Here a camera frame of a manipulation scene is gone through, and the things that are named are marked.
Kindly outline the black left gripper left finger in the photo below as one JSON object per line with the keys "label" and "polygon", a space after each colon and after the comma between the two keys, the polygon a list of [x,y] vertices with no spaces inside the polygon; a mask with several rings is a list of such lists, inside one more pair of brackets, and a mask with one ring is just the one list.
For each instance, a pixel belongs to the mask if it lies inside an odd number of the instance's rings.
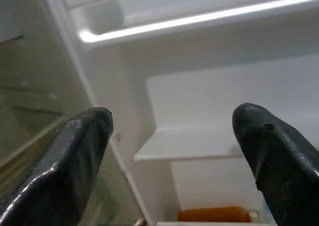
{"label": "black left gripper left finger", "polygon": [[78,225],[113,130],[112,113],[103,107],[63,123],[45,153],[2,198],[1,225]]}

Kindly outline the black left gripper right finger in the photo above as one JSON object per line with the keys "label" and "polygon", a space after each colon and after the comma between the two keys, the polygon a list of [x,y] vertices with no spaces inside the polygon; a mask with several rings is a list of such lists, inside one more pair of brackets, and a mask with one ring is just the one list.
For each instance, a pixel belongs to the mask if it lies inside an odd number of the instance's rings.
{"label": "black left gripper right finger", "polygon": [[319,224],[319,152],[266,108],[243,103],[232,114],[236,140],[279,226]]}

